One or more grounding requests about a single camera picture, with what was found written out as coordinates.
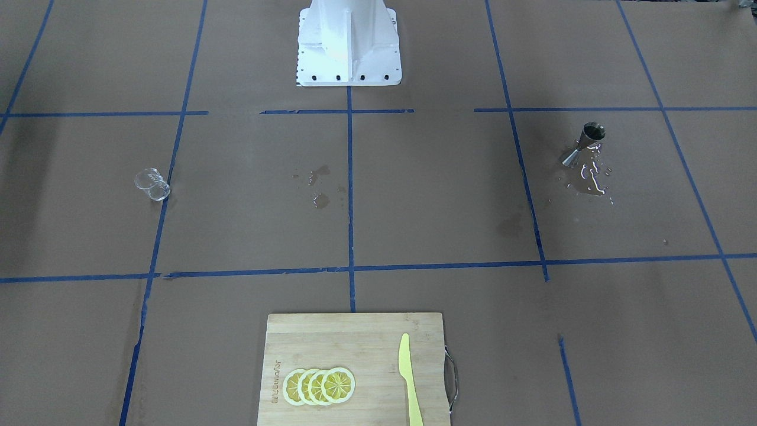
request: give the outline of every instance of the metal jigger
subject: metal jigger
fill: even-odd
[[[601,124],[594,123],[593,121],[584,124],[581,136],[575,141],[575,148],[562,154],[560,162],[566,167],[574,168],[578,164],[578,156],[581,154],[581,151],[588,146],[598,143],[604,137],[605,127]]]

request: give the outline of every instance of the clear glass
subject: clear glass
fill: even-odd
[[[145,191],[153,201],[163,201],[171,193],[171,187],[154,168],[146,168],[134,177],[137,188]]]

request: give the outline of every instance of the lemon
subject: lemon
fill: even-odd
[[[310,382],[307,384],[307,397],[313,401],[317,406],[330,406],[332,403],[323,396],[321,389],[321,383],[329,370],[318,370],[317,373],[310,377]]]
[[[332,368],[321,382],[321,392],[330,403],[347,401],[355,391],[355,376],[344,367]]]
[[[313,401],[311,401],[308,398],[308,389],[310,386],[310,378],[313,376],[313,374],[320,371],[318,368],[311,368],[310,370],[305,370],[305,372],[302,373],[300,378],[297,380],[297,395],[300,397],[300,400],[303,403],[306,403],[309,406],[316,405]]]
[[[293,406],[302,406],[305,404],[297,392],[297,383],[304,372],[304,368],[298,368],[297,370],[290,371],[284,377],[284,399]]]

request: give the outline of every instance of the yellow knife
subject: yellow knife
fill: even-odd
[[[400,375],[407,382],[407,406],[410,412],[410,426],[423,426],[421,408],[418,405],[416,384],[413,381],[413,363],[410,361],[410,336],[405,333],[400,340]]]

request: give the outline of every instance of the cutting board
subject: cutting board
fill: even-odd
[[[410,335],[424,426],[450,426],[440,313],[269,315],[258,426],[409,425],[407,390],[397,362],[403,333]],[[284,400],[284,377],[290,371],[334,367],[355,376],[348,401],[293,406]]]

